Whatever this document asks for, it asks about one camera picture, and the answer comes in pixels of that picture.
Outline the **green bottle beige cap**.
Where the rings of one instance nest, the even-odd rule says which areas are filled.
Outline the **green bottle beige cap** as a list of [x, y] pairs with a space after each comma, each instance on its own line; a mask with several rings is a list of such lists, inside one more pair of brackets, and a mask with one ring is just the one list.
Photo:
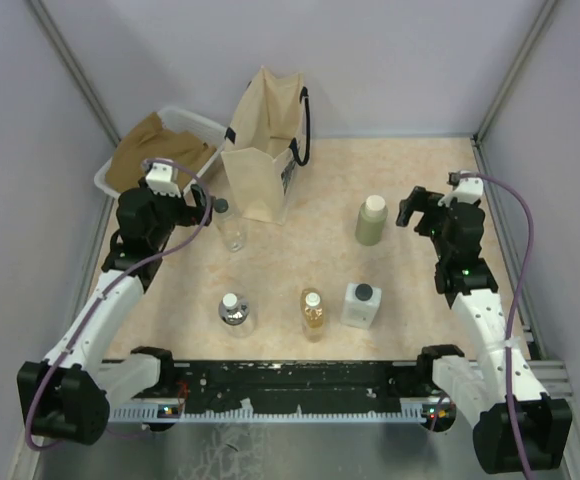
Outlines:
[[388, 208], [380, 195], [370, 195], [359, 209], [355, 228], [356, 240], [364, 246], [376, 245], [382, 237]]

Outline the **clear bottle dark cap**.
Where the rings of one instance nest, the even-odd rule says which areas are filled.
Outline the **clear bottle dark cap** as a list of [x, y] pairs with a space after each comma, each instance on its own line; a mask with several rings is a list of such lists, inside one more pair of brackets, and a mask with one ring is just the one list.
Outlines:
[[241, 216], [226, 198], [214, 200], [212, 223], [230, 252], [237, 252], [245, 246], [246, 230], [242, 225]]

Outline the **beige canvas tote bag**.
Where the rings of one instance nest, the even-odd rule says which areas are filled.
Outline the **beige canvas tote bag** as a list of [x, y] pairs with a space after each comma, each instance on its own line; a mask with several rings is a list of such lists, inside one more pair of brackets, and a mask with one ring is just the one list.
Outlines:
[[263, 67], [249, 82], [224, 135], [223, 166], [244, 218], [283, 224], [298, 169], [311, 153], [309, 90], [301, 73]]

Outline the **white square bottle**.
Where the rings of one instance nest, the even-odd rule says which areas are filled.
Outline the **white square bottle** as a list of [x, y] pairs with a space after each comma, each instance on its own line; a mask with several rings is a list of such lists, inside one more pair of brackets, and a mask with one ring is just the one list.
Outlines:
[[349, 327], [369, 330], [381, 305], [382, 289], [367, 283], [349, 283], [340, 322]]

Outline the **clear bottle white cap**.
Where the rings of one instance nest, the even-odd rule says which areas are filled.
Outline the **clear bottle white cap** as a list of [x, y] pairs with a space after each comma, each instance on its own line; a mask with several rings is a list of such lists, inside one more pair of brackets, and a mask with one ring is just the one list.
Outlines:
[[219, 302], [218, 315], [221, 325], [234, 337], [247, 337], [255, 329], [256, 315], [252, 304], [241, 294], [226, 293]]

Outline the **amber liquid bottle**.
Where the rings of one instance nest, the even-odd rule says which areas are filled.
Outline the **amber liquid bottle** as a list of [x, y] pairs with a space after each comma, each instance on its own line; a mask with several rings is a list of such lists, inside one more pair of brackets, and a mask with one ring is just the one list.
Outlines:
[[314, 288], [301, 293], [302, 331], [310, 342], [318, 342], [324, 336], [327, 321], [321, 294]]

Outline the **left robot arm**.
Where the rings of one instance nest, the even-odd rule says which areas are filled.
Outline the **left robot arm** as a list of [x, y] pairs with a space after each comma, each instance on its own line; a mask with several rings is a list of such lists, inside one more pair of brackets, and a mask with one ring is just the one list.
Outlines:
[[170, 351], [139, 346], [112, 369], [99, 370], [117, 331], [156, 277], [166, 244], [178, 227], [199, 232], [211, 222], [212, 197], [206, 186], [191, 188], [188, 204], [182, 195], [168, 196], [146, 185], [118, 199], [118, 228], [110, 239], [94, 293], [63, 338], [40, 362], [25, 362], [17, 387], [25, 423], [25, 441], [33, 451], [35, 438], [92, 445], [106, 430], [112, 410], [144, 391], [171, 394], [178, 373]]

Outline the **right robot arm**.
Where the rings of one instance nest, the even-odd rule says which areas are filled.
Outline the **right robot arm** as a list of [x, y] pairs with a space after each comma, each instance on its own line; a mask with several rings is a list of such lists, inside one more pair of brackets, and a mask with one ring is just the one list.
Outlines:
[[434, 246], [436, 290], [467, 329], [478, 365], [473, 368], [453, 345], [426, 347], [417, 384], [454, 402], [472, 428], [486, 473], [553, 470], [563, 458], [572, 412], [566, 400], [550, 396], [506, 332], [498, 285], [481, 256], [482, 193], [481, 186], [448, 195], [416, 186], [399, 204], [400, 227], [413, 213], [422, 215], [415, 231]]

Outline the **white plastic basket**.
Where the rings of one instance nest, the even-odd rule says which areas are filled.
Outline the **white plastic basket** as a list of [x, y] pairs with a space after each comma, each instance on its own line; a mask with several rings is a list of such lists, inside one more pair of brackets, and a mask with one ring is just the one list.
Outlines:
[[97, 171], [94, 184], [116, 199], [136, 187], [144, 174], [142, 162], [165, 158], [201, 177], [220, 159], [226, 128], [179, 107], [150, 113], [126, 134], [112, 157]]

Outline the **brown cloth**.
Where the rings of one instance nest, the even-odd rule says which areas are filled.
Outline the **brown cloth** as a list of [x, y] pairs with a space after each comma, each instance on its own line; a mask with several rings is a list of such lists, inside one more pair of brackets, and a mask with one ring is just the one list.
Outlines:
[[199, 173], [215, 152], [215, 146], [189, 131], [177, 133], [166, 128], [161, 117], [152, 112], [121, 140], [105, 180], [113, 190], [123, 193], [138, 186], [145, 159], [169, 159]]

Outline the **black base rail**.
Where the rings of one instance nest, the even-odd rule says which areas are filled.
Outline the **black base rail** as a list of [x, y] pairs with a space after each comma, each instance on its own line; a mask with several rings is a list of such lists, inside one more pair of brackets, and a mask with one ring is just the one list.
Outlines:
[[413, 362], [191, 361], [177, 363], [160, 394], [190, 414], [227, 413], [248, 400], [256, 414], [397, 413], [432, 386]]

